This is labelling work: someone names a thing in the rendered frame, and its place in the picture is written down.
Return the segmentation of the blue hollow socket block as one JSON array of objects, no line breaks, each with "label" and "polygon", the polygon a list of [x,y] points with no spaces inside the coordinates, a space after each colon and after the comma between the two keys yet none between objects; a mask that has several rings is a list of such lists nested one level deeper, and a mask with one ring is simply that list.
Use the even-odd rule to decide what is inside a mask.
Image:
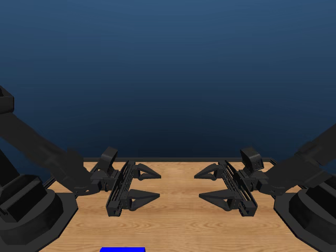
[{"label": "blue hollow socket block", "polygon": [[146,252],[145,247],[102,247],[99,252]]}]

